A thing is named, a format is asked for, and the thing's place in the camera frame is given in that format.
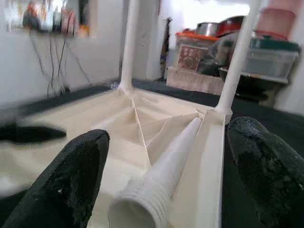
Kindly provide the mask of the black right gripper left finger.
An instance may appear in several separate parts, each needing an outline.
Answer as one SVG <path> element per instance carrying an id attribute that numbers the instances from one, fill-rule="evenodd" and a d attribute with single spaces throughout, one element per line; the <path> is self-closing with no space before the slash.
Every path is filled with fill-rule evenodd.
<path id="1" fill-rule="evenodd" d="M 110 136 L 90 130 L 71 140 L 31 185 L 4 228 L 85 228 L 99 193 Z"/>

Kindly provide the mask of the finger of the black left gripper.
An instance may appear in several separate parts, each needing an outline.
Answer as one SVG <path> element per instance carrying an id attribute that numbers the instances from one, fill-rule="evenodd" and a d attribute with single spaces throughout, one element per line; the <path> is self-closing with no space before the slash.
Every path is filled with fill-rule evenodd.
<path id="1" fill-rule="evenodd" d="M 9 125 L 0 128 L 0 141 L 11 143 L 41 143 L 66 137 L 66 132 L 45 126 Z"/>

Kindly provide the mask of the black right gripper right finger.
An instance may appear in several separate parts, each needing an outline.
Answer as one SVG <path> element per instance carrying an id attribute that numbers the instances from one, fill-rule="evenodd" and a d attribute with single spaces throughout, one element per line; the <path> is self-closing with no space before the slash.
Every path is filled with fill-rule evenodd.
<path id="1" fill-rule="evenodd" d="M 251 117 L 228 124 L 228 142 L 240 178 L 266 228 L 304 226 L 304 159 Z"/>

